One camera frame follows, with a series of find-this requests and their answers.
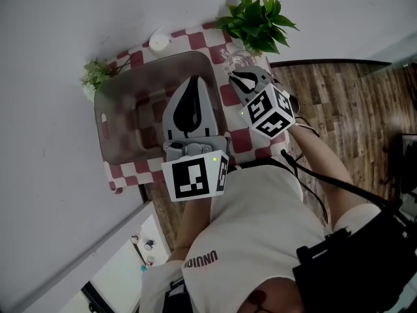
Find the red and white tablecloth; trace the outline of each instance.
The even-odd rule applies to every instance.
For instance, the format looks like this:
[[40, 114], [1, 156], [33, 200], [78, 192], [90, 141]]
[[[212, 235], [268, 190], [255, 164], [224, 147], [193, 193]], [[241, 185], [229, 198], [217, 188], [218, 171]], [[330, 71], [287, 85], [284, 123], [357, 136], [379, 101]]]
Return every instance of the red and white tablecloth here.
[[[215, 29], [214, 23], [207, 23], [198, 27], [177, 31], [176, 33], [172, 33], [171, 36], [176, 53], [191, 50], [200, 51], [212, 63], [227, 123], [225, 136], [231, 139], [230, 164], [241, 164], [259, 158], [271, 157], [278, 155], [282, 149], [287, 149], [289, 139], [286, 131], [274, 140], [268, 140], [250, 130], [243, 119], [239, 117], [238, 113], [242, 108], [242, 104], [233, 91], [233, 88], [229, 85], [228, 76], [223, 68], [224, 58], [220, 55], [222, 48], [230, 52], [236, 50], [236, 46], [232, 43], [231, 37], [226, 32], [223, 32], [221, 29]], [[120, 53], [118, 56], [109, 59], [108, 63], [111, 68], [117, 68], [124, 65], [129, 58], [130, 62], [121, 72], [157, 59], [147, 42]], [[270, 70], [265, 55], [256, 57], [256, 60], [260, 67], [265, 70]], [[165, 90], [167, 95], [166, 100], [160, 100], [160, 98], [157, 102], [153, 102], [154, 100], [151, 98], [141, 100], [138, 110], [139, 128], [142, 136], [146, 135], [147, 132], [151, 135], [155, 124], [162, 124], [162, 114], [174, 90], [174, 88]], [[104, 160], [110, 189], [116, 193], [120, 193], [122, 188], [126, 186], [164, 180], [161, 169], [161, 163], [163, 161], [163, 158], [154, 158], [113, 165]]]

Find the black baseboard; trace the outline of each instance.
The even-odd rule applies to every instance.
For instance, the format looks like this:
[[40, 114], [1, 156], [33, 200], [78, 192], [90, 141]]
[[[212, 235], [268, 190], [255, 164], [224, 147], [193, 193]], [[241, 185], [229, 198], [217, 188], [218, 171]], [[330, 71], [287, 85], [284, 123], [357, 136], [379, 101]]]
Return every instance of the black baseboard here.
[[285, 66], [295, 66], [295, 65], [338, 64], [338, 63], [384, 65], [384, 66], [391, 65], [391, 63], [387, 63], [386, 61], [361, 60], [361, 59], [303, 59], [303, 60], [277, 61], [275, 63], [270, 63], [269, 65], [271, 66], [271, 68], [274, 68], [274, 67], [285, 67]]

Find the white t-shirt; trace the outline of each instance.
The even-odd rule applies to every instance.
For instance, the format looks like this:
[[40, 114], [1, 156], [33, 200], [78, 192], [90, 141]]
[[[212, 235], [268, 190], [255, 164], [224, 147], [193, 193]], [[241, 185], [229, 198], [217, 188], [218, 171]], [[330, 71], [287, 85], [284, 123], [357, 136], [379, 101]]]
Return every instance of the white t-shirt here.
[[[373, 204], [345, 213], [334, 230], [355, 232], [379, 213]], [[140, 313], [162, 313], [170, 282], [181, 276], [198, 313], [236, 313], [269, 278], [295, 280], [296, 250], [331, 233], [302, 203], [296, 177], [275, 166], [227, 175], [223, 196], [212, 199], [210, 225], [194, 241], [186, 261], [172, 261], [143, 274]]]

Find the wooden floor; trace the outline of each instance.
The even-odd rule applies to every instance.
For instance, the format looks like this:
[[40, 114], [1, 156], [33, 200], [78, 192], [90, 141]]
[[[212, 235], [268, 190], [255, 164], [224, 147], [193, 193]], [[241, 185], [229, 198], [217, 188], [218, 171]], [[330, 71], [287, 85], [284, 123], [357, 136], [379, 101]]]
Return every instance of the wooden floor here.
[[[382, 148], [388, 148], [396, 134], [417, 132], [417, 111], [409, 100], [404, 68], [330, 63], [272, 70], [282, 84], [295, 91], [299, 115], [319, 131], [346, 165], [354, 183], [391, 198], [391, 185], [379, 183], [388, 171], [388, 157]], [[293, 140], [291, 151], [300, 152]], [[304, 159], [300, 163], [307, 165]], [[314, 178], [302, 174], [300, 178], [324, 199]], [[184, 204], [171, 203], [163, 183], [147, 185], [147, 192], [172, 248]]]

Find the person's right arm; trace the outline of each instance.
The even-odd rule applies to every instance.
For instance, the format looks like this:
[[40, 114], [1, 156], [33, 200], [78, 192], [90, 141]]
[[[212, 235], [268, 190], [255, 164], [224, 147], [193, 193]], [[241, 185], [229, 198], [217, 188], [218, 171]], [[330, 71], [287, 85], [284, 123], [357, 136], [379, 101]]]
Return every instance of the person's right arm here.
[[[334, 154], [329, 146], [312, 131], [296, 125], [290, 127], [288, 131], [304, 153], [311, 170], [353, 184], [351, 176], [342, 161], [340, 161], [338, 156]], [[342, 188], [322, 181], [319, 182], [327, 197], [332, 227], [336, 225], [340, 217], [348, 210], [364, 203], [359, 197]]]

